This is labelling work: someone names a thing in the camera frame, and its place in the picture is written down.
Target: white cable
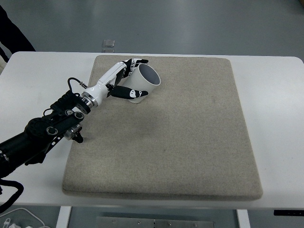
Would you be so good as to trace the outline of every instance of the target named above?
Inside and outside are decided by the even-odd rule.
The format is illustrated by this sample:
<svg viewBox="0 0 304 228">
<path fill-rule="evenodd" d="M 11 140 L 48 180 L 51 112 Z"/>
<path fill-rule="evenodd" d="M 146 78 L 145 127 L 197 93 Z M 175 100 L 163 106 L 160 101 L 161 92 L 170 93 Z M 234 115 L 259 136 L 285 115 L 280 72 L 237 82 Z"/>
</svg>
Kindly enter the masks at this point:
<svg viewBox="0 0 304 228">
<path fill-rule="evenodd" d="M 36 219 L 37 219 L 39 222 L 41 222 L 42 225 L 43 225 L 43 226 L 41 226 L 41 227 L 39 227 L 39 228 L 51 228 L 51 227 L 46 226 L 46 225 L 44 224 L 44 222 L 43 222 L 41 219 L 39 219 L 36 215 L 34 215 L 32 212 L 30 212 L 29 210 L 27 210 L 27 209 L 25 209 L 25 208 L 17 208 L 17 209 L 11 210 L 11 211 L 9 211 L 9 212 L 3 214 L 3 215 L 0 215 L 0 218 L 3 217 L 3 216 L 5 216 L 5 215 L 8 215 L 8 214 L 10 214 L 10 213 L 12 213 L 12 212 L 14 212 L 14 211 L 16 211 L 16 210 L 25 210 L 25 211 L 28 212 L 31 216 L 33 216 L 34 218 L 36 218 Z"/>
<path fill-rule="evenodd" d="M 7 218 L 3 224 L 3 228 L 8 228 L 9 224 L 10 224 L 10 218 Z"/>
</svg>

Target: cylindrical cup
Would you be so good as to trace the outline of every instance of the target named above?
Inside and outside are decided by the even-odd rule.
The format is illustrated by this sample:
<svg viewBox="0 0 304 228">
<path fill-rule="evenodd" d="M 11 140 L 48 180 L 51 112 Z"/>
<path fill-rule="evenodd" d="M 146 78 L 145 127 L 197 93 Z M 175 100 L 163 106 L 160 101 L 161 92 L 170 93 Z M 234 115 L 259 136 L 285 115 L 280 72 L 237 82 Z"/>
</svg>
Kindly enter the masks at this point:
<svg viewBox="0 0 304 228">
<path fill-rule="evenodd" d="M 140 63 L 137 68 L 127 77 L 123 86 L 139 90 L 147 91 L 148 95 L 161 84 L 161 78 L 158 73 L 148 64 Z M 132 103 L 140 103 L 145 97 L 142 96 L 132 100 Z"/>
</svg>

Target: gray carpet pad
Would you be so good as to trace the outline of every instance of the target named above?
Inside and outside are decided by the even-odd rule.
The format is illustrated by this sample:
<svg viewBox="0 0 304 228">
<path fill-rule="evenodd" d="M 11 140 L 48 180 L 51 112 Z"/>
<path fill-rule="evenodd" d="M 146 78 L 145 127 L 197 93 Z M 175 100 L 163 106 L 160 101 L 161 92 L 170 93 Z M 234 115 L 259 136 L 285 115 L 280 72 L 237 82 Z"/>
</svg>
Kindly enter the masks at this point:
<svg viewBox="0 0 304 228">
<path fill-rule="evenodd" d="M 89 85 L 129 58 L 98 56 Z M 230 61 L 139 58 L 149 60 L 161 85 L 139 104 L 108 97 L 85 116 L 84 142 L 73 142 L 63 192 L 121 199 L 260 198 Z"/>
</svg>

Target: white plug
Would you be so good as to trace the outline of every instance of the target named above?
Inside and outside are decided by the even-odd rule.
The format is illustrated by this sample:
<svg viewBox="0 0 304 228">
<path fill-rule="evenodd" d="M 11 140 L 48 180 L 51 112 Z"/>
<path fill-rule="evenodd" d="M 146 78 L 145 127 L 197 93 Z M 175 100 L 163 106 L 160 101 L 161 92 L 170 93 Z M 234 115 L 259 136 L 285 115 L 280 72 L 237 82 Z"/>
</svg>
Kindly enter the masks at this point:
<svg viewBox="0 0 304 228">
<path fill-rule="evenodd" d="M 21 228 L 20 226 L 17 226 L 15 223 L 9 226 L 9 228 Z"/>
</svg>

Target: cup rim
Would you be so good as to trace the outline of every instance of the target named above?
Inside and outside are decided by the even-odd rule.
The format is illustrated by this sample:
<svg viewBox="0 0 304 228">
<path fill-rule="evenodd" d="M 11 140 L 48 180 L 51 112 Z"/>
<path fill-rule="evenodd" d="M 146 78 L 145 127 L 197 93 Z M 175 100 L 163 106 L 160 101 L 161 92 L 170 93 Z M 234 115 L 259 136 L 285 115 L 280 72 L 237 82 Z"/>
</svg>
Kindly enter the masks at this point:
<svg viewBox="0 0 304 228">
<path fill-rule="evenodd" d="M 140 71 L 140 69 L 139 69 L 139 66 L 140 65 L 146 65 L 146 66 L 148 66 L 148 67 L 150 67 L 155 73 L 156 73 L 156 75 L 157 75 L 157 77 L 158 77 L 158 79 L 159 79 L 159 83 L 158 84 L 153 84 L 153 83 L 151 83 L 151 82 L 149 82 L 143 75 L 142 75 L 142 73 L 141 73 L 141 71 Z M 139 70 L 139 73 L 141 74 L 141 76 L 143 77 L 143 79 L 144 80 L 146 80 L 149 84 L 151 84 L 151 85 L 153 85 L 153 86 L 159 86 L 160 84 L 161 84 L 161 77 L 159 76 L 159 74 L 157 73 L 157 71 L 156 70 L 154 70 L 154 68 L 152 67 L 152 66 L 150 66 L 150 65 L 148 65 L 148 64 L 146 64 L 146 63 L 140 63 L 140 64 L 138 64 L 138 70 Z"/>
</svg>

